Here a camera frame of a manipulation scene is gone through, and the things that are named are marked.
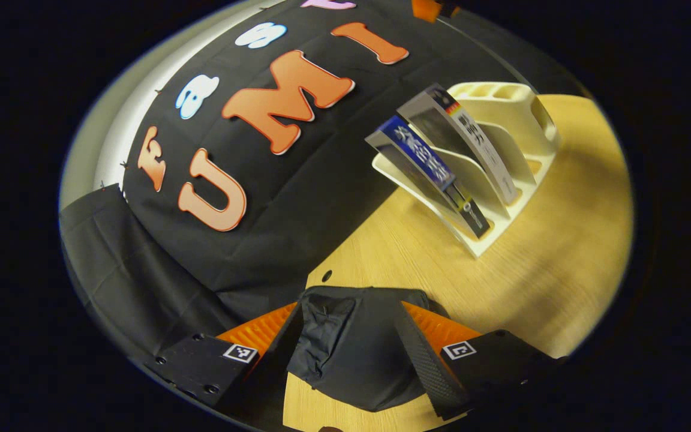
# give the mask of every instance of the wooden tabletop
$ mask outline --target wooden tabletop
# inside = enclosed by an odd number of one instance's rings
[[[633,192],[620,145],[590,99],[538,98],[562,136],[559,152],[526,208],[482,257],[398,188],[310,273],[308,286],[420,288],[480,333],[502,328],[554,358],[570,355],[625,272]],[[427,395],[370,413],[287,378],[284,424],[304,432],[417,432],[443,423]]]

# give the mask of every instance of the black padded cover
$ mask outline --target black padded cover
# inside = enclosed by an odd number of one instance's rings
[[[333,399],[367,411],[425,391],[393,325],[400,301],[431,309],[422,290],[311,287],[299,306],[304,327],[287,369]],[[438,304],[433,309],[439,310]]]

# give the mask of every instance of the white file holder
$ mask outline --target white file holder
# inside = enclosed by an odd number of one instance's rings
[[[474,257],[480,257],[508,229],[537,191],[554,161],[560,135],[548,112],[526,85],[466,82],[453,85],[449,93],[485,132],[519,191],[516,200],[505,205],[479,164],[467,156],[435,147],[425,135],[412,128],[444,159],[490,222],[490,229],[481,238],[474,235],[460,214],[425,197],[383,155],[375,156],[372,167],[422,202]],[[534,172],[529,161],[539,164]]]

